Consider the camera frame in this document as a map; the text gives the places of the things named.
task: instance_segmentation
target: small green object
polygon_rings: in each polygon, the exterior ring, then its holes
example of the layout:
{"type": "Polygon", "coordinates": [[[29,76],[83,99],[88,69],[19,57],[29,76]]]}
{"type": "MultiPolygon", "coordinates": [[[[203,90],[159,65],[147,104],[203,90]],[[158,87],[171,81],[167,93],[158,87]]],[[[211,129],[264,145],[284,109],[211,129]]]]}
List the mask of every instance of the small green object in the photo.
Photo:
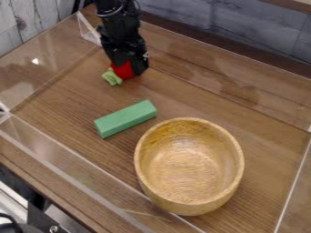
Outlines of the small green object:
{"type": "Polygon", "coordinates": [[[112,68],[109,68],[108,71],[101,74],[101,77],[107,80],[111,86],[115,86],[116,84],[121,85],[123,83],[123,79],[115,74],[112,68]]]}
{"type": "Polygon", "coordinates": [[[101,138],[107,138],[154,117],[156,117],[156,108],[150,100],[143,100],[136,105],[95,120],[95,127],[101,138]]]}

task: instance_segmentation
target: green block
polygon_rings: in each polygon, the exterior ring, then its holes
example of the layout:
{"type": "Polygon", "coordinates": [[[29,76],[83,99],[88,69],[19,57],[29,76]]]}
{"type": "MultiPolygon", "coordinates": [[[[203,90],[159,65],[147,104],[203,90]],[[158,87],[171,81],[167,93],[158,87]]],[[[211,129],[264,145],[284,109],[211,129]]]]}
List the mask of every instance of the green block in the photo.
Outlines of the green block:
{"type": "Polygon", "coordinates": [[[150,100],[143,100],[139,104],[95,120],[95,127],[101,138],[107,138],[154,117],[156,117],[156,108],[150,100]]]}

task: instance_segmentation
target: gray wall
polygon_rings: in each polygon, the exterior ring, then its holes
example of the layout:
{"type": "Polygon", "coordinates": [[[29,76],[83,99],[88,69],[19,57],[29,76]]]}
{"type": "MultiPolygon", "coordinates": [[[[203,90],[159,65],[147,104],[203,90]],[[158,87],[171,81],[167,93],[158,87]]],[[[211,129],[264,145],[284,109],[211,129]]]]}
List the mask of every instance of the gray wall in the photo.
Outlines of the gray wall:
{"type": "Polygon", "coordinates": [[[311,62],[311,15],[258,0],[140,0],[142,9],[311,62]]]}
{"type": "Polygon", "coordinates": [[[0,0],[0,55],[72,13],[75,0],[0,0]]]}

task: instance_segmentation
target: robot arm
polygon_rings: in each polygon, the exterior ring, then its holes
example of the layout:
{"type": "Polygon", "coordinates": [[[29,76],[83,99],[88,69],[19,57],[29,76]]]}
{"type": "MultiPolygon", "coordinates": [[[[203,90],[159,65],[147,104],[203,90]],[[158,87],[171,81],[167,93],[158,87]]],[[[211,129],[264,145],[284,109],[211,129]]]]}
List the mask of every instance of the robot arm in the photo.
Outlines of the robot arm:
{"type": "Polygon", "coordinates": [[[101,47],[112,61],[112,69],[123,78],[138,76],[148,68],[148,54],[139,34],[140,11],[135,0],[95,0],[103,25],[101,47]]]}

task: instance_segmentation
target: wooden table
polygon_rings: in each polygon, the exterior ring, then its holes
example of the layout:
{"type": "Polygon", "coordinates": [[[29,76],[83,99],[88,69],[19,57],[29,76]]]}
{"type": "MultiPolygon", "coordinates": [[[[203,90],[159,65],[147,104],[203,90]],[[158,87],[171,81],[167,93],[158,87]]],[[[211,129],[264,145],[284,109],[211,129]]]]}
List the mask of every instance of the wooden table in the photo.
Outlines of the wooden table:
{"type": "MultiPolygon", "coordinates": [[[[85,16],[96,25],[92,10],[85,16]]],[[[219,210],[184,219],[211,233],[274,232],[310,141],[310,80],[147,23],[142,33],[151,68],[123,86],[103,81],[109,62],[75,16],[1,58],[0,99],[15,116],[0,125],[0,162],[93,231],[140,232],[104,200],[117,197],[128,213],[150,204],[131,189],[120,195],[101,169],[142,192],[132,163],[142,134],[166,119],[204,118],[236,137],[246,175],[219,210]],[[144,99],[158,118],[101,140],[93,120],[144,99]]],[[[164,232],[159,219],[143,221],[164,232]]]]}

